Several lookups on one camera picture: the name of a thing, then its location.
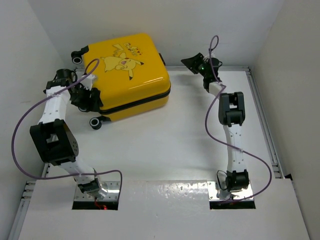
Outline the yellow suitcase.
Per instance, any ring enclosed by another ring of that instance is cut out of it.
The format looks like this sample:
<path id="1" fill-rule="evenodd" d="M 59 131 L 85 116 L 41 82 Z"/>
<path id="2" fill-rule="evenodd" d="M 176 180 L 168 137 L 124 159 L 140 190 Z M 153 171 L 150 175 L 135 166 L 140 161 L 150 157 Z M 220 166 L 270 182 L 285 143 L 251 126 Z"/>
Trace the yellow suitcase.
<path id="1" fill-rule="evenodd" d="M 96 79 L 85 91 L 80 103 L 82 112 L 96 112 L 90 119 L 94 130 L 103 122 L 114 122 L 163 107 L 169 100 L 171 82 L 165 62 L 152 38 L 146 33 L 91 43 L 72 51 L 71 61 L 84 64 L 98 59 Z"/>

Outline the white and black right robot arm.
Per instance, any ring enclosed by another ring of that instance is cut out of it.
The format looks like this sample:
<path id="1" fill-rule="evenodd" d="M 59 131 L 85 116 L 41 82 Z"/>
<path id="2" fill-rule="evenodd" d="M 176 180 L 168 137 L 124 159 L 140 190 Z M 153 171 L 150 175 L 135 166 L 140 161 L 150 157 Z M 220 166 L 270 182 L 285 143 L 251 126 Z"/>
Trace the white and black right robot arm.
<path id="1" fill-rule="evenodd" d="M 249 186 L 249 173 L 242 150 L 242 126 L 246 118 L 244 94 L 226 93 L 226 86 L 218 77 L 222 65 L 215 57 L 206 58 L 198 53 L 181 60 L 193 74 L 203 76 L 203 88 L 218 100 L 218 120 L 222 125 L 227 146 L 225 191 L 238 192 Z"/>

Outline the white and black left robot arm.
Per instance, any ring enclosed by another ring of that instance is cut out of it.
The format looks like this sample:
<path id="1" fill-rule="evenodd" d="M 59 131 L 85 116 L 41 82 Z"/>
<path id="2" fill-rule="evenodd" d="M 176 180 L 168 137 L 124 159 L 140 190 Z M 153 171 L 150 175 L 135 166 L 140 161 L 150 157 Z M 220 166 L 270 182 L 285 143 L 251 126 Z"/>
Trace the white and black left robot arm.
<path id="1" fill-rule="evenodd" d="M 87 100 L 97 93 L 93 83 L 94 74 L 77 83 L 77 73 L 70 69 L 59 69 L 53 80 L 48 81 L 44 112 L 38 124 L 30 127 L 30 135 L 44 163 L 58 166 L 70 174 L 79 190 L 96 200 L 107 196 L 107 186 L 100 180 L 97 171 L 79 158 L 79 145 L 66 123 L 69 103 L 87 110 Z"/>

